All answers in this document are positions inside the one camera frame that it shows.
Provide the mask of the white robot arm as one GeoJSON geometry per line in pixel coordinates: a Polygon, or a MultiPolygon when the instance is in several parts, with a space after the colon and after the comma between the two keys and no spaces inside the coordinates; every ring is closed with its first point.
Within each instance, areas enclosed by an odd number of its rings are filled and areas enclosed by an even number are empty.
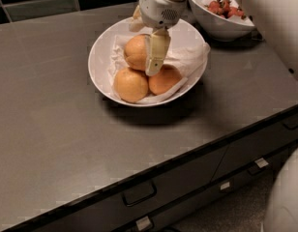
{"type": "MultiPolygon", "coordinates": [[[[152,29],[148,40],[146,73],[157,73],[166,56],[170,37],[167,29],[177,17],[165,19],[162,12],[184,10],[186,0],[139,0],[130,30],[152,29]]],[[[238,0],[246,15],[268,44],[277,52],[298,82],[298,0],[238,0]]],[[[280,170],[261,225],[261,232],[298,232],[298,147],[280,170]]]]}

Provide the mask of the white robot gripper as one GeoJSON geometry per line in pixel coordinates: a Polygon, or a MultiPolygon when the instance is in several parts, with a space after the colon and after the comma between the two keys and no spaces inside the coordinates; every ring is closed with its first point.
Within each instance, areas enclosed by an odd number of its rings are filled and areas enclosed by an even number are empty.
{"type": "Polygon", "coordinates": [[[136,6],[130,20],[129,30],[139,32],[145,25],[158,29],[145,38],[145,73],[148,76],[160,71],[169,49],[171,37],[164,27],[170,28],[178,23],[186,4],[187,0],[139,0],[139,6],[136,6]]]}

